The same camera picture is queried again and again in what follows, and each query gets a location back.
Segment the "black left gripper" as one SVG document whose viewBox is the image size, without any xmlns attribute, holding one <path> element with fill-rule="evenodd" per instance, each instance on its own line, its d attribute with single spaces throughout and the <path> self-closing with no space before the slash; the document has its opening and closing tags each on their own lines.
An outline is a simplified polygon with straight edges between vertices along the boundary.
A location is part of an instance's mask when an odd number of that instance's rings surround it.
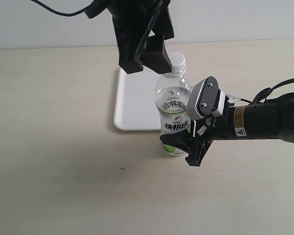
<svg viewBox="0 0 294 235">
<path fill-rule="evenodd" d="M 110 12 L 119 50 L 119 66 L 127 74 L 141 72 L 143 65 L 157 74 L 166 74 L 172 71 L 172 64 L 164 38 L 174 37 L 169 4 L 169 0 L 95 0 L 85 14 L 92 19 L 106 9 Z M 152 31 L 164 33 L 165 37 L 148 37 L 140 60 L 136 52 L 144 34 L 142 25 L 149 24 L 154 15 L 157 19 Z"/>
</svg>

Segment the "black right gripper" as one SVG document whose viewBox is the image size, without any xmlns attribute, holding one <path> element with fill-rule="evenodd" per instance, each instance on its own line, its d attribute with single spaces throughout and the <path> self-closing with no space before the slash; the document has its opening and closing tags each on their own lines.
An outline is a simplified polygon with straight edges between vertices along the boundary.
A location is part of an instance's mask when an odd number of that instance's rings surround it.
<svg viewBox="0 0 294 235">
<path fill-rule="evenodd" d="M 219 94 L 212 107 L 207 101 L 189 100 L 187 114 L 191 118 L 191 130 L 160 136 L 163 144 L 176 147 L 188 154 L 190 166 L 200 166 L 209 147 L 229 126 L 228 111 L 232 103 L 227 94 Z"/>
</svg>

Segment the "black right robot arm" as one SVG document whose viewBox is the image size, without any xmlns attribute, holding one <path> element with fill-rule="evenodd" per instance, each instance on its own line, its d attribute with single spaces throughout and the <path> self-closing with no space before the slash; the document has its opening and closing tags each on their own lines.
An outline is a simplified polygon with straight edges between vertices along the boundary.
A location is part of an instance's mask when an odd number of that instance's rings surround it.
<svg viewBox="0 0 294 235">
<path fill-rule="evenodd" d="M 163 144 L 186 152 L 190 166 L 200 166 L 213 141 L 275 139 L 294 143 L 294 93 L 229 107 L 223 116 L 191 121 L 189 131 L 160 136 Z"/>
</svg>

